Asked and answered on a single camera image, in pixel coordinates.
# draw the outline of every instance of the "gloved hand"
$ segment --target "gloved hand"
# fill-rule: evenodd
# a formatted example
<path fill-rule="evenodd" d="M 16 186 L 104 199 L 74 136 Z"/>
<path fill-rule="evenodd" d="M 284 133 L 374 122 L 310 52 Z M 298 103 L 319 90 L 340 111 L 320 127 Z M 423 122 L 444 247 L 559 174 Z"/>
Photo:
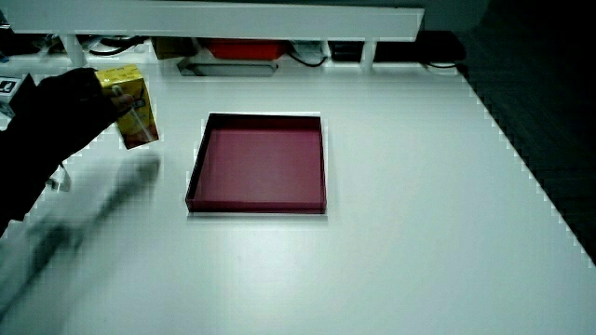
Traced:
<path fill-rule="evenodd" d="M 2 221 L 22 220 L 61 161 L 80 151 L 126 113 L 130 95 L 108 99 L 93 69 L 41 81 L 27 105 L 0 131 Z"/>
<path fill-rule="evenodd" d="M 74 69 L 42 80 L 28 108 L 17 111 L 8 124 L 7 135 L 28 141 L 36 154 L 59 164 L 88 145 L 133 102 L 128 94 L 105 98 L 93 69 Z"/>

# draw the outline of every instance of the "white table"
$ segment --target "white table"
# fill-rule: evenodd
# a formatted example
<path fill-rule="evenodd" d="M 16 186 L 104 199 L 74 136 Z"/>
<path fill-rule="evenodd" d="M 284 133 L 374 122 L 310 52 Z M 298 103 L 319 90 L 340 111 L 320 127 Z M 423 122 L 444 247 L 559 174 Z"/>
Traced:
<path fill-rule="evenodd" d="M 162 157 L 155 189 L 57 255 L 0 333 L 596 332 L 591 262 L 460 75 L 140 68 L 162 137 L 139 149 Z M 209 112 L 304 111 L 328 127 L 326 216 L 188 218 Z M 113 127 L 100 139 L 69 159 L 73 186 L 131 154 Z"/>

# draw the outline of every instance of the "maroon tray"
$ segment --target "maroon tray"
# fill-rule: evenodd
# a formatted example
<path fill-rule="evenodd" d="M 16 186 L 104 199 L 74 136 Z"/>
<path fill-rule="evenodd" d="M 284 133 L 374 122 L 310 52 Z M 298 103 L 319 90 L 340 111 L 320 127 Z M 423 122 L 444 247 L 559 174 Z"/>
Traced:
<path fill-rule="evenodd" d="M 191 212 L 325 213 L 320 117 L 211 114 L 186 205 Z"/>

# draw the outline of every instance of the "yellow juice box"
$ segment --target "yellow juice box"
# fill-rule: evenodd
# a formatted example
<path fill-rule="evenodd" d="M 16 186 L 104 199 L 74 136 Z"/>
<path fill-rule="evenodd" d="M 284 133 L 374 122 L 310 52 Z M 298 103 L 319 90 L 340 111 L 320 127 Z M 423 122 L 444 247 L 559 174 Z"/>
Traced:
<path fill-rule="evenodd" d="M 95 75 L 102 85 L 103 96 L 112 98 L 130 94 L 134 98 L 133 108 L 116 120 L 127 149 L 158 140 L 149 93 L 137 66 L 131 64 L 99 70 Z"/>

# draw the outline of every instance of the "red object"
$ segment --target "red object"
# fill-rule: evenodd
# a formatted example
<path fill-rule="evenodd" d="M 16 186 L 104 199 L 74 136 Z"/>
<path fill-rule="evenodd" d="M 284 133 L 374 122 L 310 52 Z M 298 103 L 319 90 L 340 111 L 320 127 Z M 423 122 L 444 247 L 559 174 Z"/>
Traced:
<path fill-rule="evenodd" d="M 325 213 L 320 118 L 211 114 L 186 205 L 191 212 Z"/>
<path fill-rule="evenodd" d="M 212 38 L 205 45 L 214 57 L 228 60 L 276 60 L 286 53 L 285 41 Z"/>

